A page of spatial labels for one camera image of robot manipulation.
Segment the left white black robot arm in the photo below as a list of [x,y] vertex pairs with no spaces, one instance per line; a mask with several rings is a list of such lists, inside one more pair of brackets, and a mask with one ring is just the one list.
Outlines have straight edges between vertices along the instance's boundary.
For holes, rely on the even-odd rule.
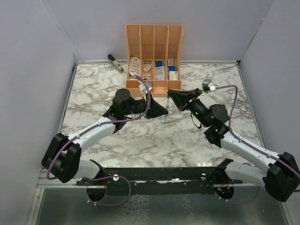
[[156,118],[168,114],[168,110],[149,96],[135,100],[127,89],[117,90],[111,107],[92,125],[70,135],[56,134],[42,159],[41,165],[62,183],[72,178],[87,178],[91,184],[98,185],[104,174],[96,162],[82,160],[81,154],[101,139],[121,130],[129,121],[129,115]]

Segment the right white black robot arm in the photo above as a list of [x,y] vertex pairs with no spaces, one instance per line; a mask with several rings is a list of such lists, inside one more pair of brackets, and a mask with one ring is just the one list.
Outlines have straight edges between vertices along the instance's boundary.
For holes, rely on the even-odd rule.
[[200,89],[168,91],[168,96],[179,111],[190,111],[206,128],[204,134],[209,143],[229,150],[253,164],[249,166],[231,159],[225,160],[215,172],[216,180],[220,183],[242,180],[255,184],[280,202],[286,202],[293,193],[298,192],[300,170],[294,156],[288,152],[279,154],[247,141],[232,130],[232,113],[227,111],[226,106],[214,104],[206,107],[199,99],[201,94]]

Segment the green white pen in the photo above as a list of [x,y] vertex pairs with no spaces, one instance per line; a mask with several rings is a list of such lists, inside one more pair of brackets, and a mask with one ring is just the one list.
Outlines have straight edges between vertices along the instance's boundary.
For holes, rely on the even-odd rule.
[[[168,95],[167,95],[167,102],[166,102],[166,110],[167,110],[167,111],[169,110],[169,102],[170,102],[170,96],[169,96],[169,94],[168,94]],[[167,116],[168,116],[168,113],[165,115],[165,119],[164,119],[164,123],[165,123],[165,124],[166,124]]]

